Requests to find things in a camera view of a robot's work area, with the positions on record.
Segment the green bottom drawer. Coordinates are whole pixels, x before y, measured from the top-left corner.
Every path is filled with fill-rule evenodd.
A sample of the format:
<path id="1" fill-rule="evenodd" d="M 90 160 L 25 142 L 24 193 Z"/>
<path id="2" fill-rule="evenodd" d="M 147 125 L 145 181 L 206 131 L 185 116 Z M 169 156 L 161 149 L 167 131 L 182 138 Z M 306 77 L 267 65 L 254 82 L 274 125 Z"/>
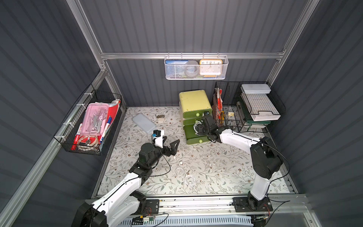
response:
<path id="1" fill-rule="evenodd" d="M 184 129 L 185 136 L 186 136 L 186 143 L 188 145 L 209 142 L 209 139 L 207 136 L 200 136 L 200 135 L 196 134 L 193 125 L 186 125 L 183 127 L 183 129 Z"/>

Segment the green yellow drawer cabinet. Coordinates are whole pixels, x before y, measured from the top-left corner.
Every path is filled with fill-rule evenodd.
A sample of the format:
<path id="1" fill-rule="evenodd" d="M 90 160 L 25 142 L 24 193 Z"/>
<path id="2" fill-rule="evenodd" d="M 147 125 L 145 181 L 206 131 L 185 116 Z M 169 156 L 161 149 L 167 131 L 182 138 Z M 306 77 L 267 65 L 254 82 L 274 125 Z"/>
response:
<path id="1" fill-rule="evenodd" d="M 179 104 L 183 127 L 194 125 L 196 120 L 201 121 L 205 111 L 212 114 L 212 107 L 205 90 L 179 93 Z"/>

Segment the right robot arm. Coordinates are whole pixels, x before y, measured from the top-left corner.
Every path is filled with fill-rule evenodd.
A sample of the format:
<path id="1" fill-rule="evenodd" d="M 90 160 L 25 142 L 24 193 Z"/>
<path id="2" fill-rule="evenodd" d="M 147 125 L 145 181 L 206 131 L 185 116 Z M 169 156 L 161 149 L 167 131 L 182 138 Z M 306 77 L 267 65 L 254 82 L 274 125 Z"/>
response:
<path id="1" fill-rule="evenodd" d="M 248 192 L 247 204 L 252 211 L 266 207 L 270 184 L 284 163 L 273 141 L 269 137 L 259 139 L 243 135 L 227 126 L 219 127 L 211 115 L 204 115 L 193 128 L 197 135 L 207 136 L 211 142 L 231 145 L 250 154 L 255 179 Z"/>

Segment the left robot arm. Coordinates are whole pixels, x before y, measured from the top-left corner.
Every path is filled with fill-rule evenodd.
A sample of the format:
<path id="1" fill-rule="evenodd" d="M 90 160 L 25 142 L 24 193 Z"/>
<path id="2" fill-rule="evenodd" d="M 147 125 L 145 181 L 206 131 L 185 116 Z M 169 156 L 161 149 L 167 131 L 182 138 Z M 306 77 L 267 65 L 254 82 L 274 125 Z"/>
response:
<path id="1" fill-rule="evenodd" d="M 129 173 L 112 190 L 92 204 L 83 203 L 76 211 L 72 227 L 116 227 L 132 214 L 146 210 L 147 197 L 139 188 L 153 177 L 153 168 L 160 158 L 174 156 L 180 140 L 164 146 L 166 136 L 154 137 L 141 146 L 139 158 Z"/>

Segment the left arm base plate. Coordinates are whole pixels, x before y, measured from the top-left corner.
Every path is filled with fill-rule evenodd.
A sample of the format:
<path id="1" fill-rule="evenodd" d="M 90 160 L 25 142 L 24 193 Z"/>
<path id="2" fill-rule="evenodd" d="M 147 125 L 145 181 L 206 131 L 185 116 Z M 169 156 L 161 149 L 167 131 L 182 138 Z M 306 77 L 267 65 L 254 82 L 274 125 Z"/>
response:
<path id="1" fill-rule="evenodd" d="M 159 213 L 160 200 L 145 200 L 141 202 L 138 210 L 133 215 L 149 216 Z"/>

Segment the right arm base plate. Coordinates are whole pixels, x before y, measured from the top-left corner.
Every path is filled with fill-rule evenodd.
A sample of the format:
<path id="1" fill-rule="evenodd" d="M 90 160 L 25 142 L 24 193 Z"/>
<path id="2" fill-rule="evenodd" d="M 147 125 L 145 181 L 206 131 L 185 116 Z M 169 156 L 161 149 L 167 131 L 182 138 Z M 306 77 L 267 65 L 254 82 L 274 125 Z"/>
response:
<path id="1" fill-rule="evenodd" d="M 232 206 L 236 212 L 271 212 L 274 210 L 268 197 L 260 201 L 253 197 L 234 197 Z"/>

